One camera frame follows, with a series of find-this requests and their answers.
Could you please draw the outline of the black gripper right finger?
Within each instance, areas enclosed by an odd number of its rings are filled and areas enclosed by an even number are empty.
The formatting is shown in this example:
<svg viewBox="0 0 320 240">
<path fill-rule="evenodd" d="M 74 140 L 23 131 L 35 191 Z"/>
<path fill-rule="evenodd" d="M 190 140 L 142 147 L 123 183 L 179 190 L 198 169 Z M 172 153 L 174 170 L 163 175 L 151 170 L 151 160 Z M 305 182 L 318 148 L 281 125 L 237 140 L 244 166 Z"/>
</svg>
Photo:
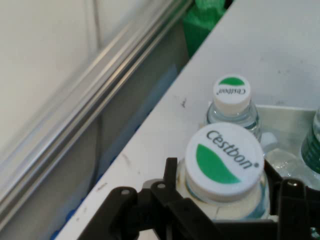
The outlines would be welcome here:
<svg viewBox="0 0 320 240">
<path fill-rule="evenodd" d="M 318 240 L 320 237 L 320 192 L 301 180 L 281 177 L 268 162 L 264 172 L 269 187 L 269 214 L 277 216 L 278 240 Z"/>
</svg>

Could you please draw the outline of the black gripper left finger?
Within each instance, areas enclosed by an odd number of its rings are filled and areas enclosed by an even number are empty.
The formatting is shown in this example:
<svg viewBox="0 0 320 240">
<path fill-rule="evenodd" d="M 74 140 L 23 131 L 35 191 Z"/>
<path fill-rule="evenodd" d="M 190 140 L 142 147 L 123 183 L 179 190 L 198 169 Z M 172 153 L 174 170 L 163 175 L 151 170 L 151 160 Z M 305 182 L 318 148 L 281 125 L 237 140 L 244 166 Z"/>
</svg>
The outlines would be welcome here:
<svg viewBox="0 0 320 240">
<path fill-rule="evenodd" d="M 166 159 L 163 178 L 150 187 L 114 188 L 82 231 L 84 240 L 136 240 L 153 230 L 160 240 L 223 240 L 225 236 L 176 190 L 178 160 Z"/>
</svg>

